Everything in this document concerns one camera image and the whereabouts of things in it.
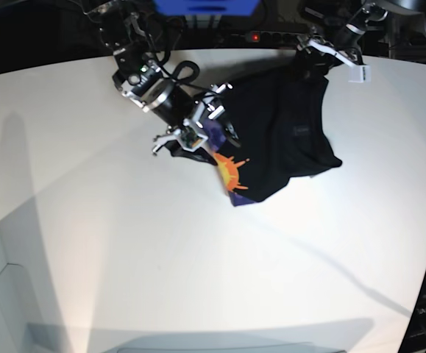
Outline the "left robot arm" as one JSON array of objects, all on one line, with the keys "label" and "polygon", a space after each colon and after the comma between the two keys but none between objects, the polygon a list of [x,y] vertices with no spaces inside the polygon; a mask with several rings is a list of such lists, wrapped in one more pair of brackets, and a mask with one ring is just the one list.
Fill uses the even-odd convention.
[{"label": "left robot arm", "polygon": [[323,15],[322,22],[297,36],[293,65],[311,74],[327,75],[332,68],[345,65],[351,83],[371,81],[371,68],[363,61],[358,41],[366,34],[370,21],[383,21],[388,11],[376,1],[363,1],[349,18]]}]

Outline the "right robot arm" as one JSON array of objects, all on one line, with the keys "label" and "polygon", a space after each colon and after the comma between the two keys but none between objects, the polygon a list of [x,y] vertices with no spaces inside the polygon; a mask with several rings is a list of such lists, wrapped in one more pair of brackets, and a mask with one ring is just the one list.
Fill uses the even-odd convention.
[{"label": "right robot arm", "polygon": [[172,52],[168,25],[161,24],[164,47],[159,57],[142,5],[142,1],[89,3],[86,15],[99,25],[101,39],[118,66],[113,84],[124,98],[166,124],[165,133],[153,139],[153,155],[168,149],[173,157],[216,165],[211,154],[215,133],[235,147],[241,145],[221,101],[232,85],[195,85],[200,68],[190,60],[168,71],[165,65]]}]

